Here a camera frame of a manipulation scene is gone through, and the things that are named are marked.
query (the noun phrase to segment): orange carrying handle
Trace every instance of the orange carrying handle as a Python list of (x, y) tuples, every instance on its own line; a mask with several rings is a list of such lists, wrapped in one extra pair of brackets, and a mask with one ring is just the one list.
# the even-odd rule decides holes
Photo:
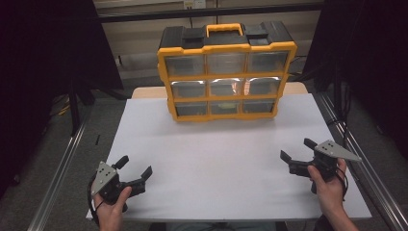
[(216, 24), (207, 26), (207, 38), (210, 36), (210, 32), (222, 32), (222, 31), (238, 31), (242, 36), (242, 28), (240, 23), (230, 24)]

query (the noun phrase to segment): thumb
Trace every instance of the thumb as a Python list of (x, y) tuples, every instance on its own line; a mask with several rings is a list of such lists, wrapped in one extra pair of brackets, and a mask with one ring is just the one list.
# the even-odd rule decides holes
[(315, 181), (317, 188), (325, 185), (323, 178), (321, 178), (320, 172), (314, 166), (307, 166), (310, 177)]
[(131, 192), (132, 192), (131, 187), (126, 187), (125, 189), (123, 189), (123, 191), (120, 193), (119, 198), (117, 199), (116, 205), (122, 208), (123, 205), (126, 203), (126, 200), (129, 198)]

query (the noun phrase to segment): wall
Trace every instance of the wall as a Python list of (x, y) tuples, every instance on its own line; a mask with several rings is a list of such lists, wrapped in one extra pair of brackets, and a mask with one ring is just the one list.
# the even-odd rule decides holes
[[(310, 3), (311, 0), (275, 0), (275, 1), (244, 1), (244, 0), (218, 0), (219, 8), (252, 7), (279, 4)], [(177, 0), (128, 0), (109, 1), (94, 0), (99, 14), (108, 13), (148, 13), (160, 11), (183, 10), (183, 1)], [(207, 8), (214, 8), (217, 0), (207, 0)], [(305, 56), (315, 33), (319, 19), (319, 11), (297, 13), (261, 13), (246, 15), (228, 15), (216, 17), (200, 17), (192, 19), (193, 27), (202, 27), (206, 24), (240, 22), (246, 25), (257, 25), (263, 21), (283, 21), (298, 45), (296, 55)], [(105, 23), (103, 28), (111, 45), (114, 57), (138, 53), (156, 52), (162, 37), (162, 32), (168, 26), (190, 27), (189, 18), (132, 21)]]

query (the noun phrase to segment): gray carpet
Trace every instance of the gray carpet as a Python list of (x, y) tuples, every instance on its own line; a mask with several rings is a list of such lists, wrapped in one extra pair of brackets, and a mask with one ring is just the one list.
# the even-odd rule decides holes
[[(140, 70), (135, 70), (131, 74), (129, 72), (132, 71), (131, 67), (126, 71), (127, 78), (123, 79), (125, 90), (121, 92), (127, 95), (131, 95), (133, 89), (137, 87), (163, 85), (159, 77), (154, 76), (152, 71), (142, 71), (142, 75), (138, 74)], [(314, 91), (310, 83), (306, 85), (309, 91)], [(67, 169), (44, 230), (97, 230), (94, 223), (85, 219), (88, 210), (88, 181), (99, 161), (106, 160), (109, 155), (125, 101), (112, 99), (103, 92), (96, 91), (94, 94), (97, 97), (95, 105), (90, 108), (79, 105), (82, 115), (90, 110), (89, 121)], [(326, 120), (329, 119), (326, 113), (323, 113), (323, 116)], [(348, 127), (369, 157), (380, 178), (407, 213), (407, 161), (399, 155), (390, 138), (377, 132), (375, 121), (357, 99), (352, 100)], [(340, 142), (339, 133), (332, 125), (329, 128), (335, 140)], [(21, 172), (21, 183), (16, 187), (10, 187), (0, 200), (0, 230), (27, 230), (65, 152), (70, 132), (69, 111), (65, 115), (52, 117), (36, 153)], [(387, 219), (382, 205), (376, 199), (361, 170), (355, 165), (354, 169), (360, 179), (357, 181), (359, 188), (373, 215), (371, 219), (356, 220), (356, 224), (361, 230), (390, 230), (389, 225), (392, 224)], [(301, 230), (303, 226), (305, 230), (313, 230), (314, 222), (309, 220), (288, 223), (291, 231)], [(125, 221), (123, 230), (141, 231), (147, 230), (148, 227), (148, 223)]]

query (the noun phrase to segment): finger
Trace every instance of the finger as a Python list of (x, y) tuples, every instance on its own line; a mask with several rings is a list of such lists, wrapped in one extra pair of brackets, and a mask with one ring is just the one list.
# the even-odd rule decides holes
[(103, 198), (99, 193), (93, 196), (93, 205), (95, 207), (98, 206), (102, 201), (103, 201)]
[(121, 193), (119, 198), (117, 199), (116, 205), (120, 206), (120, 208), (123, 207), (123, 205), (126, 203), (126, 200), (129, 198), (130, 193), (132, 192), (131, 187), (126, 187)]
[(315, 168), (314, 166), (308, 166), (307, 169), (309, 171), (310, 176), (315, 181), (316, 186), (318, 188), (325, 185), (324, 180), (323, 178), (321, 178), (320, 172), (318, 171), (317, 168)]
[(339, 165), (339, 169), (344, 173), (344, 174), (339, 174), (342, 179), (344, 179), (345, 171), (347, 170), (347, 164), (345, 163), (344, 159), (338, 159), (337, 164)]

